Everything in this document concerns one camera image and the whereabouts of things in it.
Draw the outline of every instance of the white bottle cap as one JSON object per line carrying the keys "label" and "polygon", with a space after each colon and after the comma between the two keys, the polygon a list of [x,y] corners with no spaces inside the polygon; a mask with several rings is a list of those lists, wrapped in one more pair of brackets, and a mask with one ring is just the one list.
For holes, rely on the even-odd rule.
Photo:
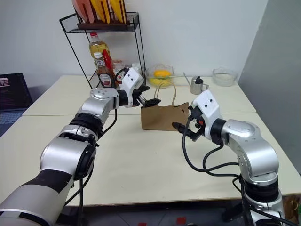
{"label": "white bottle cap", "polygon": [[100,52],[96,52],[93,55],[94,55],[95,58],[102,58],[103,57],[102,53],[100,53]]}

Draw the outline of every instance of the ketchup bottle label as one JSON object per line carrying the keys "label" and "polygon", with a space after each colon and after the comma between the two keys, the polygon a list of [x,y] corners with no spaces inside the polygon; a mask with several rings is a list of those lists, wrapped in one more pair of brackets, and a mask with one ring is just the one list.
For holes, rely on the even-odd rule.
{"label": "ketchup bottle label", "polygon": [[111,78],[108,74],[100,74],[99,78],[103,84],[103,87],[111,87]]}

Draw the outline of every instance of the white table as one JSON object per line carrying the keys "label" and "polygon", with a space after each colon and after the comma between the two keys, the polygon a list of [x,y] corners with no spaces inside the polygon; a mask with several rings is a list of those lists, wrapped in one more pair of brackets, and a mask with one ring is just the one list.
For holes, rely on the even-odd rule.
{"label": "white table", "polygon": [[[256,113],[224,113],[225,119],[251,121],[261,128],[262,136],[271,143],[280,162],[279,187],[284,195],[301,194],[301,178],[277,141]],[[15,188],[39,173],[40,154],[50,140],[73,116],[21,117],[0,138],[0,202]],[[106,122],[113,120],[111,115]],[[115,126],[99,140],[95,169],[84,189],[85,205],[142,202],[236,199],[239,192],[232,178],[216,178],[192,170],[182,154],[181,134],[141,129],[139,115],[120,115]],[[192,162],[200,166],[203,156],[216,147],[200,137],[187,140]],[[236,161],[227,147],[208,159],[208,167]],[[223,172],[238,173],[237,166]],[[71,189],[72,195],[78,189]],[[71,205],[78,205],[76,198]]]}
{"label": "white table", "polygon": [[[221,87],[212,82],[212,78],[203,78],[204,83],[209,84],[209,89],[221,107],[221,113],[255,113],[256,110],[247,99],[241,88],[235,83],[231,87]],[[175,105],[185,102],[191,103],[197,95],[190,93],[190,88],[184,77],[174,78],[177,85],[177,97]],[[143,93],[145,98],[154,98],[155,88]],[[23,113],[23,116],[32,115],[74,115],[83,102],[89,97],[90,87],[84,76],[62,76],[50,87],[31,107]],[[159,98],[160,106],[171,105],[174,88],[161,89]],[[140,114],[140,108],[120,108],[118,114]]]}

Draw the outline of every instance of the red bottle cap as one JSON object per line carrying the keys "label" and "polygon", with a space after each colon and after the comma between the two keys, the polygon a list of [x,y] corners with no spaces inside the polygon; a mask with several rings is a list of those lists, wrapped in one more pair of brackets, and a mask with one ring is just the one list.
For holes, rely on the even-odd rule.
{"label": "red bottle cap", "polygon": [[108,54],[108,51],[106,49],[103,50],[103,59],[104,59],[105,65],[109,69],[112,69],[111,58],[110,58],[110,56]]}

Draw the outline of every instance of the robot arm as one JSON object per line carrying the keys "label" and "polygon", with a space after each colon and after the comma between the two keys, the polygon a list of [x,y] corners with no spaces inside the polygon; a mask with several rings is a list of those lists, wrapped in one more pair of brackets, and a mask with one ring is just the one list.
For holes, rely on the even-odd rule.
{"label": "robot arm", "polygon": [[188,123],[195,121],[199,128],[196,133],[179,123],[173,123],[173,126],[180,133],[186,129],[186,135],[193,141],[203,135],[217,145],[224,143],[236,153],[244,188],[242,196],[251,219],[249,223],[257,225],[262,219],[270,219],[252,208],[285,219],[278,189],[278,157],[261,137],[258,126],[246,121],[223,120],[219,105],[209,90],[192,102],[190,110]]}
{"label": "robot arm", "polygon": [[[52,226],[59,217],[73,182],[88,175],[94,164],[97,140],[109,112],[139,105],[143,78],[129,69],[120,90],[95,88],[75,117],[45,147],[41,172],[18,187],[0,204],[0,225]],[[160,100],[143,100],[143,106]]]}

